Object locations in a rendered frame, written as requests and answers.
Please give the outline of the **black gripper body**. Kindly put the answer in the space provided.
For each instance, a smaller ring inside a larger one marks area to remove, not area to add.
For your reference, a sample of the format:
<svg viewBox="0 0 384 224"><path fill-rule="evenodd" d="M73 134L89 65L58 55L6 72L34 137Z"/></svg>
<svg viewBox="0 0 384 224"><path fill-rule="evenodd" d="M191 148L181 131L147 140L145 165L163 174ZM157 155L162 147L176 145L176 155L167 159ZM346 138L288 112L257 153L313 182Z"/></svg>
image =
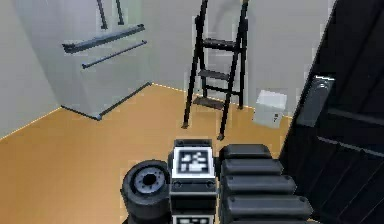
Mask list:
<svg viewBox="0 0 384 224"><path fill-rule="evenodd" d="M122 224L170 224L167 163L145 160L124 176L120 189L128 217Z"/></svg>

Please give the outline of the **grey fridge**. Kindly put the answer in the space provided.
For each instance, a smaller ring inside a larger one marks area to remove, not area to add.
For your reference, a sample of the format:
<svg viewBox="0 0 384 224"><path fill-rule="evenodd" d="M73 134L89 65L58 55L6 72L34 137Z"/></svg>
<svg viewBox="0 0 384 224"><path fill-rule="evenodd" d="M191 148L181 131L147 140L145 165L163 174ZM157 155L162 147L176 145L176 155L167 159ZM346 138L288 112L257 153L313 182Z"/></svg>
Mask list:
<svg viewBox="0 0 384 224"><path fill-rule="evenodd" d="M59 105L100 120L149 84L146 78L148 28L141 0L120 0L124 25L118 25L115 0L101 0L108 28L101 29L96 0L13 0L32 49ZM79 43L143 24L136 34L73 54L62 44ZM83 69L82 63L121 51L142 40L147 44Z"/></svg>

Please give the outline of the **black step ladder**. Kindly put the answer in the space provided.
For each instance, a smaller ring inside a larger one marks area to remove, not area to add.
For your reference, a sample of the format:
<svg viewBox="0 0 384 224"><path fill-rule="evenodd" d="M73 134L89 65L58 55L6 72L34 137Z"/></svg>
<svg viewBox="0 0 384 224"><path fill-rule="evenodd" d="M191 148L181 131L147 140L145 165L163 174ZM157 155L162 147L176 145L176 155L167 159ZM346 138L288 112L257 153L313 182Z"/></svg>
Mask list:
<svg viewBox="0 0 384 224"><path fill-rule="evenodd" d="M241 0L241 11L234 41L204 38L203 28L208 7L208 0L202 0L200 12L195 17L195 45L191 63L185 110L182 128L189 126L190 109L192 104L201 105L222 111L222 119L217 139L225 138L229 104L233 95L239 99L238 108L244 106L245 72L248 46L247 18L249 0ZM205 49L231 52L232 63L228 74L209 70L205 66Z"/></svg>

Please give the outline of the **white box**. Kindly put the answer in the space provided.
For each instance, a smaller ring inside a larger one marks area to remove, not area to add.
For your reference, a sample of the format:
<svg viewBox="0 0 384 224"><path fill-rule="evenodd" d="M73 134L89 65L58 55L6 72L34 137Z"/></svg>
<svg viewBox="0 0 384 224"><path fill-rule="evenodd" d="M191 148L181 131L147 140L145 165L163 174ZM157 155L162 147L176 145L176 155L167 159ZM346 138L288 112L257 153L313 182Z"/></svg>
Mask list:
<svg viewBox="0 0 384 224"><path fill-rule="evenodd" d="M279 128L286 103L285 94L261 90L255 104L253 121L269 128Z"/></svg>

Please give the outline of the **black room door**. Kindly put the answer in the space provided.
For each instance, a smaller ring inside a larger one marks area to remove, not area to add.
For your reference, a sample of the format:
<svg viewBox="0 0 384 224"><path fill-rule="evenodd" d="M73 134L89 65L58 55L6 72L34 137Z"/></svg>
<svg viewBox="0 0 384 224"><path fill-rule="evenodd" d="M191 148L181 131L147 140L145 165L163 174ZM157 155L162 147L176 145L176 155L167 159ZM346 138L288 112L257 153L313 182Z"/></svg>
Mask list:
<svg viewBox="0 0 384 224"><path fill-rule="evenodd" d="M314 127L297 123L314 77L334 78ZM322 224L384 224L384 0L335 0L283 149Z"/></svg>

